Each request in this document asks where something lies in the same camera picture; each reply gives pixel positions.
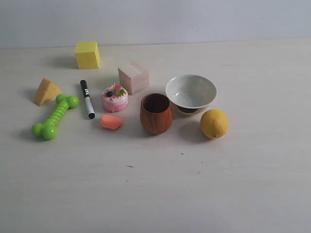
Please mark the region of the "orange soft putty lump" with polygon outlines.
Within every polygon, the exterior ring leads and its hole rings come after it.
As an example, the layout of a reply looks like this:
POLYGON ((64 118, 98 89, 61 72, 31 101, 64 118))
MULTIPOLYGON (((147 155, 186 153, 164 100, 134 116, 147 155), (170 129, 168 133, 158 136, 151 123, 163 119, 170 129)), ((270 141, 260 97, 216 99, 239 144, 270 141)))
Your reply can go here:
POLYGON ((113 115, 103 115, 100 121, 100 124, 103 128, 116 130, 123 123, 123 120, 120 117, 113 115))

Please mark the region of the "brown wooden cup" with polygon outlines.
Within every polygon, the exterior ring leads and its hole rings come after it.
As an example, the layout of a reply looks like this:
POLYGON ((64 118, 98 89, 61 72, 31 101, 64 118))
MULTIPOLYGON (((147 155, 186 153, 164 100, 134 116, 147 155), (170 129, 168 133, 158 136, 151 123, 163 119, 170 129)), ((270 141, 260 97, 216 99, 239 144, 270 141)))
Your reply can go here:
POLYGON ((170 100, 163 94, 151 93, 143 97, 140 104, 140 122, 150 134, 166 132, 173 121, 170 100))

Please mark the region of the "white speckled ceramic bowl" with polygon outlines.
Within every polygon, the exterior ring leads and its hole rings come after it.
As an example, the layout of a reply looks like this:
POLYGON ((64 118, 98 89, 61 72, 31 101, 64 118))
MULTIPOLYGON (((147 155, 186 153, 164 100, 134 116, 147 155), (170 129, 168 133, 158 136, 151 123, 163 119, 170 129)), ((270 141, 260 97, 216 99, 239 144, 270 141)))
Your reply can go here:
POLYGON ((184 115, 195 115, 207 108, 217 97, 217 88, 208 78, 186 74, 167 82, 165 94, 184 115))

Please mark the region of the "pink toy cake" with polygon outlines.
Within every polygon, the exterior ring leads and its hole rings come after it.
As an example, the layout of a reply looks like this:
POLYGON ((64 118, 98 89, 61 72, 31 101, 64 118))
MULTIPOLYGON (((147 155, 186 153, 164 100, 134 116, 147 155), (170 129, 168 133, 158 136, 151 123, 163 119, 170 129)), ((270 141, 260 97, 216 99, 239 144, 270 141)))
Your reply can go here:
POLYGON ((128 105, 128 92, 121 85, 111 85, 102 93, 103 108, 110 112, 119 112, 128 105))

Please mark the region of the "pale wooden cube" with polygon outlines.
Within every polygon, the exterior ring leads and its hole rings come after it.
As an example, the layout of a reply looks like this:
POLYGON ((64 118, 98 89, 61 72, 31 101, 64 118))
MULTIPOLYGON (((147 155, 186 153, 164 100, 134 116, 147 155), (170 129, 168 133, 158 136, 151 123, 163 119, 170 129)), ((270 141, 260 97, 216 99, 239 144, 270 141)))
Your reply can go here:
POLYGON ((120 85, 129 95, 134 95, 149 86, 149 71, 136 62, 119 66, 118 73, 120 85))

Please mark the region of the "yellow lemon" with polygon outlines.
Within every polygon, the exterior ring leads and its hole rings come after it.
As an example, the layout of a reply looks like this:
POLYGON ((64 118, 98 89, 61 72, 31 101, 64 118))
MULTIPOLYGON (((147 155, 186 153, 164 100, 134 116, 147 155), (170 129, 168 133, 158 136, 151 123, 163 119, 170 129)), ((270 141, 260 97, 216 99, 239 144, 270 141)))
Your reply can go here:
POLYGON ((200 120, 200 129, 209 139, 218 139, 228 131, 229 122, 224 112, 211 109, 203 113, 200 120))

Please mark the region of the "black white marker pen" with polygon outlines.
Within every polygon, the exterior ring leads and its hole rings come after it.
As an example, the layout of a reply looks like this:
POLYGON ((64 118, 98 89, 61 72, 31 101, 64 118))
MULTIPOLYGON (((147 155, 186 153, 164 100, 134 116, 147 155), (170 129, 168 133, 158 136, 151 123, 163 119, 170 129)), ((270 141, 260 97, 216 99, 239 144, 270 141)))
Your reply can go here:
POLYGON ((94 108, 93 108, 93 104, 91 102, 91 98, 90 98, 90 94, 89 94, 89 89, 88 89, 86 81, 85 80, 80 80, 80 86, 81 86, 81 89, 82 89, 82 92, 83 92, 83 96, 84 96, 84 101, 85 101, 88 117, 90 119, 93 119, 95 117, 95 111, 94 111, 94 108))

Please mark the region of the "yellow foam cube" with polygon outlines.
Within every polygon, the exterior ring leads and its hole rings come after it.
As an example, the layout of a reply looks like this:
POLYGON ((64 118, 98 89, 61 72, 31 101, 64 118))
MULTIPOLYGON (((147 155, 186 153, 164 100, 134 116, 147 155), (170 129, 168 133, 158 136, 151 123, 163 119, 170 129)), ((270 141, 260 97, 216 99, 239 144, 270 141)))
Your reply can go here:
POLYGON ((100 53, 96 41, 77 42, 74 54, 79 69, 99 68, 100 53))

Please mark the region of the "green bone dog toy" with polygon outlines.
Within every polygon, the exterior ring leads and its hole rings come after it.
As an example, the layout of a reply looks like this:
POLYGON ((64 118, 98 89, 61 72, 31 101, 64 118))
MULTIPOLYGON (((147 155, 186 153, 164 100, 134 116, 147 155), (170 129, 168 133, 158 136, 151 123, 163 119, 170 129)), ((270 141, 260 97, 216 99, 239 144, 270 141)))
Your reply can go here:
POLYGON ((66 94, 59 94, 55 101, 56 107, 47 120, 44 123, 36 123, 32 126, 31 132, 33 136, 46 140, 55 138, 58 133, 56 126, 66 111, 79 105, 79 99, 76 96, 67 96, 66 94))

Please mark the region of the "yellow cheese wedge toy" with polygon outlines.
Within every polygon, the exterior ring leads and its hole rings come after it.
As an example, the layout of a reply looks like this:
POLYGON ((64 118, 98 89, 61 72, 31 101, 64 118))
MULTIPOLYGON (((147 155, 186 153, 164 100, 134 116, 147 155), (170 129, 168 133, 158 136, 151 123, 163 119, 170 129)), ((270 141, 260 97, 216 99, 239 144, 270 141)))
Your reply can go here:
POLYGON ((38 106, 41 106, 51 101, 61 93, 62 90, 54 82, 43 78, 39 85, 39 88, 36 91, 33 102, 38 106))

